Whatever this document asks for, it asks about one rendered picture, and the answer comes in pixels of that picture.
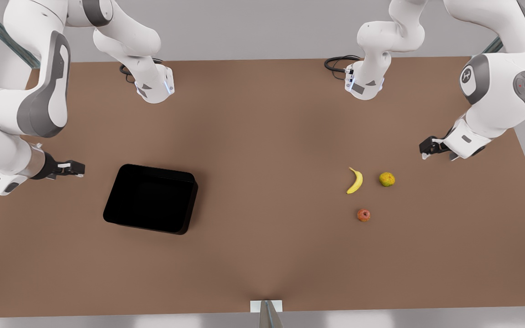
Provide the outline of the black storage box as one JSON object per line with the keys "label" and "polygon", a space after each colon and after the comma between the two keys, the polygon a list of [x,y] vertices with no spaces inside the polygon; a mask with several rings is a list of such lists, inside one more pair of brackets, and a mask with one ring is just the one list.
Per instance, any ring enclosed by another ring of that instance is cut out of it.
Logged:
{"label": "black storage box", "polygon": [[106,222],[183,235],[188,231],[198,183],[193,174],[125,164],[103,211]]}

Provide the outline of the yellow banana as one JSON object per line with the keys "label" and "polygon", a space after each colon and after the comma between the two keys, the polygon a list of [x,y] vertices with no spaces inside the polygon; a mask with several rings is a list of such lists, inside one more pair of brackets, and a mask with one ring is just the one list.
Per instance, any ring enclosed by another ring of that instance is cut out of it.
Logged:
{"label": "yellow banana", "polygon": [[354,172],[354,174],[355,174],[354,183],[352,183],[352,185],[346,191],[346,193],[348,195],[351,195],[352,193],[358,191],[358,189],[362,186],[362,184],[363,184],[363,174],[361,172],[359,172],[358,170],[354,170],[352,167],[349,167],[349,169],[352,172]]}

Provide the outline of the silver frame post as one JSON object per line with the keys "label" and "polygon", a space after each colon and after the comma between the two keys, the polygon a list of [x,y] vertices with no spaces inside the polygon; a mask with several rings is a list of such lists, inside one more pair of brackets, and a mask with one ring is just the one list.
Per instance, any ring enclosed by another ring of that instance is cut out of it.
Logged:
{"label": "silver frame post", "polygon": [[16,43],[15,40],[8,34],[2,23],[0,23],[0,41],[11,49],[23,62],[25,62],[31,69],[39,69],[40,61],[27,51],[25,48]]}
{"label": "silver frame post", "polygon": [[263,300],[260,303],[259,328],[283,328],[272,301]]}
{"label": "silver frame post", "polygon": [[497,35],[483,53],[525,52],[525,5],[518,0],[479,0],[479,4],[483,8],[478,25]]}

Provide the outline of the white post foot plate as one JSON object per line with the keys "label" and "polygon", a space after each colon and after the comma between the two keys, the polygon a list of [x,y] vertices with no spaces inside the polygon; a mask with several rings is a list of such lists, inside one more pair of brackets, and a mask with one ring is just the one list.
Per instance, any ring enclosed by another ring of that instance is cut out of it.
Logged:
{"label": "white post foot plate", "polygon": [[282,300],[254,300],[250,301],[250,312],[260,312],[261,304],[268,302],[272,304],[276,312],[283,312],[283,301]]}

